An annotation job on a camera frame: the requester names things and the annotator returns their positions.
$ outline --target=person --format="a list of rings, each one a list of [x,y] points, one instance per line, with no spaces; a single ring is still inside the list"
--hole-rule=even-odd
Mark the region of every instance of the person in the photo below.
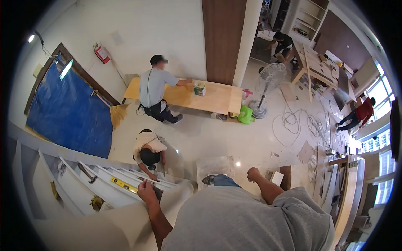
[[[288,56],[290,55],[290,52],[292,51],[293,47],[295,46],[293,44],[293,39],[289,37],[286,34],[283,34],[282,32],[278,31],[275,33],[273,40],[268,44],[268,47],[266,50],[270,49],[272,45],[274,45],[276,42],[278,42],[278,46],[275,49],[274,55],[278,54],[279,52],[282,51],[282,56],[285,58],[285,61],[287,60]]]
[[[349,113],[348,116],[344,117],[339,123],[336,123],[335,126],[337,127],[336,132],[339,131],[346,131],[355,126],[357,126],[360,121],[363,120],[363,123],[359,128],[362,128],[363,125],[369,120],[369,118],[373,115],[373,107],[375,105],[375,98],[366,98],[366,100],[361,104],[361,106],[357,107],[354,111]],[[339,127],[346,121],[351,120],[351,122],[344,126]]]
[[[170,72],[165,71],[166,60],[162,55],[154,55],[151,58],[152,69],[141,75],[139,84],[139,100],[141,102],[139,108],[143,107],[148,116],[158,121],[171,122],[173,124],[183,119],[183,114],[174,117],[166,103],[162,99],[165,93],[165,83],[170,86],[185,86],[193,81],[192,78],[179,80]]]
[[[162,159],[162,165],[166,165],[165,151],[167,147],[160,142],[158,135],[150,129],[142,130],[135,140],[133,159],[140,169],[150,179],[158,180],[156,175],[150,171],[155,170],[155,164]]]
[[[148,207],[158,250],[330,250],[332,217],[297,187],[282,190],[255,167],[247,172],[263,200],[219,174],[203,182],[213,184],[181,206],[174,227],[159,206],[152,183],[144,180],[138,195]]]

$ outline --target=straw broom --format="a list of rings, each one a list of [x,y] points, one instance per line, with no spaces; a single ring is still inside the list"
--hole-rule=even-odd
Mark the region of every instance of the straw broom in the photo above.
[[[91,96],[93,94],[96,94],[98,98],[110,108],[110,120],[112,121],[113,130],[115,130],[120,125],[120,121],[127,115],[126,109],[129,104],[111,106],[98,94],[98,90],[94,90]]]

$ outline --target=ceiling light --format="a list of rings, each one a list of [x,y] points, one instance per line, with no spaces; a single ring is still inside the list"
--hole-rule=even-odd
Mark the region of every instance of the ceiling light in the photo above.
[[[31,35],[31,36],[28,38],[28,43],[32,42],[32,40],[33,40],[34,37],[35,37],[35,35]]]
[[[66,67],[63,69],[62,73],[60,74],[60,80],[63,80],[67,72],[70,70],[70,68],[73,66],[73,60],[71,60]]]

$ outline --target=green bag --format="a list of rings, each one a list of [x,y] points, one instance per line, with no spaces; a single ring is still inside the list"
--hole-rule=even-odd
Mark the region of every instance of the green bag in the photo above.
[[[237,117],[237,119],[244,124],[249,124],[250,121],[255,121],[255,118],[252,117],[251,115],[252,115],[252,109],[242,105],[240,107],[240,114]]]

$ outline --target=wooden pillar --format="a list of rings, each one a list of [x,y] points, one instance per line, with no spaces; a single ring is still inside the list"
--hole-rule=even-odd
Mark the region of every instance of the wooden pillar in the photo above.
[[[207,80],[233,84],[247,0],[202,0]]]

